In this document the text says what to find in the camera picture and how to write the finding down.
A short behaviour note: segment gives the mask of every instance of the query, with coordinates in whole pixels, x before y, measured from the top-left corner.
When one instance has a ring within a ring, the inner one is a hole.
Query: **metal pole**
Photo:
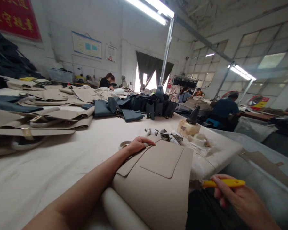
[[[225,74],[225,76],[224,76],[224,78],[223,78],[223,80],[222,80],[222,82],[221,82],[221,84],[220,84],[220,87],[218,88],[218,91],[217,91],[216,95],[214,96],[214,100],[217,99],[217,97],[218,97],[218,95],[219,95],[219,92],[220,92],[220,90],[221,90],[221,88],[222,88],[222,86],[223,86],[223,84],[224,84],[224,82],[225,82],[225,79],[227,78],[227,75],[228,75],[228,73],[230,72],[230,68],[231,68],[233,65],[234,65],[234,62],[232,62],[232,63],[230,64],[229,68],[227,69],[226,74]]]
[[[167,57],[169,55],[170,44],[171,44],[171,40],[172,40],[172,33],[173,33],[174,23],[175,23],[175,19],[172,18],[171,22],[170,22],[170,27],[169,27],[169,34],[168,34],[167,40],[166,40],[166,47],[165,47],[165,53],[164,53],[164,58],[163,58],[163,65],[162,65],[161,79],[160,79],[159,86],[162,86],[162,82],[163,82],[163,78],[164,78]]]
[[[254,80],[251,79],[249,85],[248,85],[247,88],[245,89],[245,91],[244,91],[244,93],[243,93],[243,95],[242,95],[240,101],[238,102],[238,104],[240,104],[240,102],[242,101],[243,97],[245,96],[246,92],[249,90],[249,88],[251,87],[251,85],[253,84],[253,82],[254,82]]]

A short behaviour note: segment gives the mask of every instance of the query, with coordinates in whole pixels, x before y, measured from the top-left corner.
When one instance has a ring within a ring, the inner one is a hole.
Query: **blue shirt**
[[[230,98],[218,100],[211,114],[226,118],[229,114],[240,113],[238,105]]]
[[[191,94],[188,92],[179,94],[178,103],[185,103],[188,97],[191,97]]]

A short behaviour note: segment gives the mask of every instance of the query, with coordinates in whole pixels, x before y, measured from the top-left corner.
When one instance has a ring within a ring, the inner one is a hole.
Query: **table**
[[[244,117],[249,117],[249,118],[253,118],[253,119],[257,119],[257,120],[261,120],[261,121],[265,121],[268,122],[270,121],[271,118],[275,117],[272,115],[267,115],[267,114],[262,114],[262,113],[253,113],[253,112],[242,112],[241,116]]]
[[[17,95],[19,91],[0,92]],[[61,109],[83,111],[79,107]],[[144,136],[147,127],[171,132],[184,117],[143,118],[126,123],[118,117],[94,118],[87,130],[51,137],[39,147],[0,157],[0,229],[21,229],[37,213],[59,197],[91,169],[118,151],[118,146],[136,136]],[[202,133],[212,140],[209,155],[194,151],[191,179],[209,178],[226,167],[242,152],[242,145],[205,127]],[[193,148],[189,143],[183,145]],[[100,206],[88,220],[89,229],[111,229]]]

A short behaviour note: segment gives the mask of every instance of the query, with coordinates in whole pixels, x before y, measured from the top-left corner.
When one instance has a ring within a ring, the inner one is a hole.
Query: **hand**
[[[280,229],[265,205],[248,186],[230,188],[220,179],[235,179],[225,174],[218,174],[211,177],[217,184],[214,196],[220,201],[221,207],[231,203],[236,213],[251,229]]]
[[[133,154],[140,152],[142,149],[145,148],[145,145],[143,143],[156,145],[152,140],[148,138],[137,137],[127,147],[125,147],[125,149],[129,152],[129,155],[132,156]]]

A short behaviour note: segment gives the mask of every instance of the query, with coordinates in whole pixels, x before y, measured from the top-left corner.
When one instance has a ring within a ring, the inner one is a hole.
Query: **blue stool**
[[[213,125],[213,127],[215,127],[215,128],[218,128],[218,127],[222,127],[222,126],[223,126],[223,124],[222,124],[221,122],[216,121],[216,120],[213,120],[213,119],[211,119],[211,118],[208,118],[208,119],[206,120],[206,123],[208,123],[208,124],[210,124],[210,125]]]

